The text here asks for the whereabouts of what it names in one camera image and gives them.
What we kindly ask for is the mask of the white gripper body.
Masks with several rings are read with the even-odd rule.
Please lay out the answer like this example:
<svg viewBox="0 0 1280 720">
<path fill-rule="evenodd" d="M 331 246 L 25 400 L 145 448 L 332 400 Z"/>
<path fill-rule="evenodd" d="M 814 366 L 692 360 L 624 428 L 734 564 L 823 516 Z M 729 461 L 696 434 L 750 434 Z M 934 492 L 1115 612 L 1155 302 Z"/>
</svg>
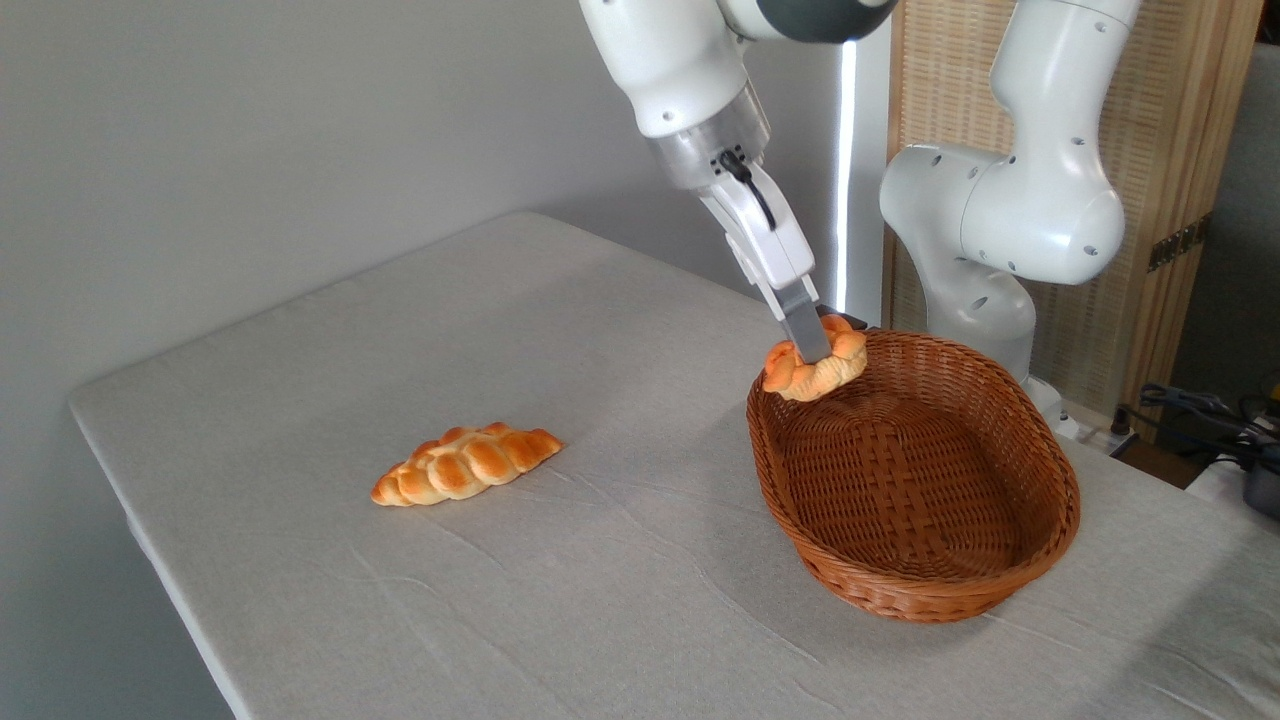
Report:
<svg viewBox="0 0 1280 720">
<path fill-rule="evenodd" d="M 796 281 L 813 283 L 812 247 L 781 188 L 759 164 L 712 163 L 710 183 L 698 196 L 724 229 L 742 273 L 768 302 L 776 302 L 774 290 Z"/>
</svg>

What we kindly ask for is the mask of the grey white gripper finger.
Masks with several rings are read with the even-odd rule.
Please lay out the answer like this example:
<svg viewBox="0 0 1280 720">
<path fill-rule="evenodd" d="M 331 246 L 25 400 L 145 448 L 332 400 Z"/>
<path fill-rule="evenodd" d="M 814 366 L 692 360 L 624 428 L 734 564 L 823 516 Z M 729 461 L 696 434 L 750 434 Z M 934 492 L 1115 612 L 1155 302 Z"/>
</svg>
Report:
<svg viewBox="0 0 1280 720">
<path fill-rule="evenodd" d="M 817 365 L 831 356 L 831 343 L 820 324 L 817 307 L 817 290 L 810 281 L 796 281 L 782 290 L 774 290 L 778 305 L 777 319 L 803 364 Z"/>
</svg>

